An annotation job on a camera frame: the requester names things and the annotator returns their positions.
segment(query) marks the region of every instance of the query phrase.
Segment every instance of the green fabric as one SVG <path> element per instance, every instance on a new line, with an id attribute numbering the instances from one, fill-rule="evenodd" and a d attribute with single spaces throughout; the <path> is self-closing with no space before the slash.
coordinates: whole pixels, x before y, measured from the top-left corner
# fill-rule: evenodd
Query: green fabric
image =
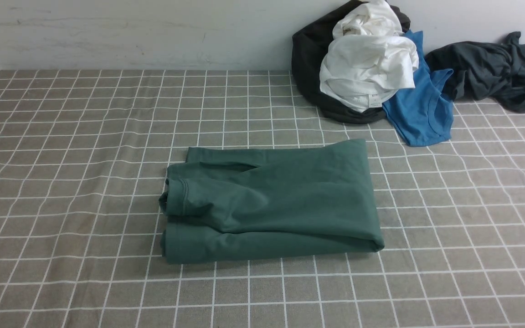
<path id="1" fill-rule="evenodd" d="M 384 248 L 363 139 L 323 148 L 190 148 L 159 202 L 169 263 Z"/>

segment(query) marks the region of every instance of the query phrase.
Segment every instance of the white t-shirt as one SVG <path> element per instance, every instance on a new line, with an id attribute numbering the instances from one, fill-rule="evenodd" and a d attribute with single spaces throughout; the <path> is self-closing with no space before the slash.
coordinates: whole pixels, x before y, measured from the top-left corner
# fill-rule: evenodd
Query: white t-shirt
<path id="1" fill-rule="evenodd" d="M 381 107 L 398 89 L 414 87 L 417 46 L 384 0 L 358 6 L 333 29 L 319 72 L 319 89 L 363 112 Z"/>

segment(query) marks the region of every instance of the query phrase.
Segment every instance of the clothing tag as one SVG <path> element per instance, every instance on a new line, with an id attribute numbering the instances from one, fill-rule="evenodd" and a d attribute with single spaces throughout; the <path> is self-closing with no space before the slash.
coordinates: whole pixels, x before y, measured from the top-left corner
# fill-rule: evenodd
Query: clothing tag
<path id="1" fill-rule="evenodd" d="M 382 98 L 380 95 L 368 95 L 368 108 L 377 108 L 382 107 Z"/>

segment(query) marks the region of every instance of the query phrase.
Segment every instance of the folded clothing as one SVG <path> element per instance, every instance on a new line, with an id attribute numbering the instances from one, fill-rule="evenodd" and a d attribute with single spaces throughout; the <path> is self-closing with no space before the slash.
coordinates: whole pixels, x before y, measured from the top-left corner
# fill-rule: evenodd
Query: folded clothing
<path id="1" fill-rule="evenodd" d="M 417 47 L 404 37 L 398 17 L 384 0 L 352 10 L 333 29 L 334 41 L 319 72 L 319 89 L 363 112 L 379 108 L 398 89 L 414 87 Z"/>
<path id="2" fill-rule="evenodd" d="M 415 88 L 399 90 L 384 102 L 386 117 L 409 146 L 423 147 L 449 140 L 453 102 L 441 91 L 453 71 L 430 71 L 424 60 L 422 32 L 408 31 L 404 36 L 417 46 L 421 64 L 414 72 Z"/>
<path id="3" fill-rule="evenodd" d="M 335 25 L 362 3 L 358 0 L 350 0 L 293 35 L 291 69 L 299 92 L 307 101 L 319 107 L 326 118 L 350 124 L 372 123 L 385 118 L 386 115 L 382 108 L 370 108 L 360 113 L 321 92 L 319 69 L 329 44 L 334 40 Z M 400 21 L 402 31 L 408 31 L 410 28 L 408 16 L 400 12 L 398 7 L 391 6 L 391 8 Z"/>
<path id="4" fill-rule="evenodd" d="M 190 148 L 167 169 L 161 246 L 169 263 L 383 249 L 366 143 Z"/>
<path id="5" fill-rule="evenodd" d="M 443 89 L 450 99 L 493 97 L 505 109 L 525 113 L 525 44 L 520 44 L 520 36 L 510 33 L 501 44 L 449 44 L 425 60 L 433 71 L 454 71 Z"/>

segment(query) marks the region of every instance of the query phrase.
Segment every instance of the gray fabric surface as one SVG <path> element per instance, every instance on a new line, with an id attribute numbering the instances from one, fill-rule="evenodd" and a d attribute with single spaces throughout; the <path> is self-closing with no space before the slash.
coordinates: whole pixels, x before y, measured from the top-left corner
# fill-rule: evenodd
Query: gray fabric surface
<path id="1" fill-rule="evenodd" d="M 460 102 L 453 139 L 319 119 L 288 72 L 0 72 L 0 327 L 525 324 L 525 114 Z M 365 138 L 387 248 L 173 266 L 165 168 L 188 146 Z"/>

